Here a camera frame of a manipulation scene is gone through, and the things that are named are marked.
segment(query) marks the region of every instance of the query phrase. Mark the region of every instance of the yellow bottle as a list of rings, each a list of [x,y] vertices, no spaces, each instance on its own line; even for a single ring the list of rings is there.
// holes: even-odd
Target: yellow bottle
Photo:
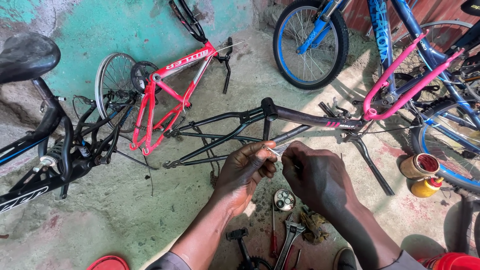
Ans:
[[[430,197],[440,189],[443,180],[444,178],[440,177],[437,179],[430,178],[418,181],[413,184],[412,193],[419,198]]]

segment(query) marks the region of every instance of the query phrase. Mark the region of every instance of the metal tin with bearings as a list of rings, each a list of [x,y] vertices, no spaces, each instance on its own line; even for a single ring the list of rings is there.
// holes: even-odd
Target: metal tin with bearings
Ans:
[[[288,189],[279,189],[274,194],[274,203],[278,209],[289,212],[297,204],[297,199]]]

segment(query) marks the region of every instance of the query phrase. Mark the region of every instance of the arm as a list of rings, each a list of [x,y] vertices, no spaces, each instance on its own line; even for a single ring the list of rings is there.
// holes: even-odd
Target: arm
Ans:
[[[331,222],[351,244],[363,269],[384,268],[400,257],[400,247],[358,201],[345,164],[336,154],[295,141],[285,150],[282,163],[293,193]]]
[[[248,144],[228,156],[211,198],[167,253],[176,254],[182,261],[164,267],[161,257],[148,270],[208,268],[228,222],[245,210],[260,180],[265,176],[272,178],[276,172],[276,157],[263,145],[275,147],[275,142]]]

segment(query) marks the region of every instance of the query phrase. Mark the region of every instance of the green painted wall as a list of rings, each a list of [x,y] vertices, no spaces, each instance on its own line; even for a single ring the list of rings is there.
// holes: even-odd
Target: green painted wall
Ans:
[[[251,0],[187,3],[214,46],[252,23]],[[93,98],[98,66],[112,52],[164,66],[202,46],[167,0],[6,0],[0,3],[0,23],[3,40],[27,29],[49,35],[58,44],[60,64],[45,80],[66,97]]]

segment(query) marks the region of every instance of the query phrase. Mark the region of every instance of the adjustable wrench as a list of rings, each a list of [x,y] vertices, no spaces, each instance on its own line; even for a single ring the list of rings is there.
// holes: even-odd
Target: adjustable wrench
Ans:
[[[285,220],[285,226],[287,227],[287,236],[285,237],[285,243],[283,244],[282,251],[278,257],[278,261],[276,261],[274,270],[282,270],[283,265],[285,264],[285,258],[287,257],[288,251],[292,246],[293,240],[297,238],[300,233],[305,230],[305,226],[302,224],[294,223],[293,221],[293,213],[291,213],[287,220]]]

